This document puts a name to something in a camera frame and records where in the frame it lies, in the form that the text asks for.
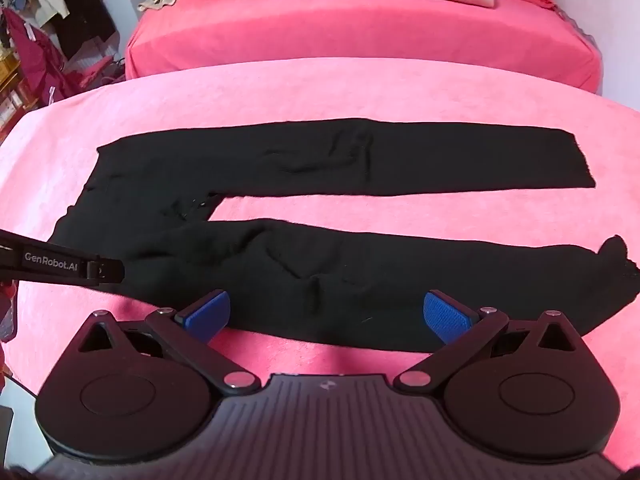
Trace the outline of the black pants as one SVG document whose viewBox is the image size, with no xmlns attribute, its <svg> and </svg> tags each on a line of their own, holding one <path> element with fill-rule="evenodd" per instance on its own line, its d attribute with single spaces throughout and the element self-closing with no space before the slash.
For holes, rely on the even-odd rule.
<svg viewBox="0 0 640 480">
<path fill-rule="evenodd" d="M 216 221 L 235 196 L 396 196 L 590 188 L 558 129 L 332 119 L 127 136 L 99 159 L 51 240 L 120 260 L 114 293 L 180 309 L 228 292 L 232 327 L 337 346 L 433 352 L 424 296 L 440 290 L 517 320 L 548 309 L 588 333 L 639 292 L 618 236 L 592 252 Z"/>
</svg>

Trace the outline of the hanging clothes clutter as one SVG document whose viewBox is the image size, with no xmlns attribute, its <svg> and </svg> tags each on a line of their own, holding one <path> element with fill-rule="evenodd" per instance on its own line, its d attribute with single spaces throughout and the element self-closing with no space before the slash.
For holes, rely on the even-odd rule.
<svg viewBox="0 0 640 480">
<path fill-rule="evenodd" d="M 31 110 L 124 79 L 103 0 L 1 0 L 1 134 Z"/>
</svg>

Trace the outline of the red-pink covered bed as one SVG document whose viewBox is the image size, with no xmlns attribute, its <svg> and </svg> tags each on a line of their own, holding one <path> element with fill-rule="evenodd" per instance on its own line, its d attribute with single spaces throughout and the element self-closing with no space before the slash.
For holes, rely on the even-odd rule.
<svg viewBox="0 0 640 480">
<path fill-rule="evenodd" d="M 126 76 L 291 58 L 415 58 L 510 70 L 598 92 L 598 49 L 522 0 L 177 0 L 143 13 Z"/>
</svg>

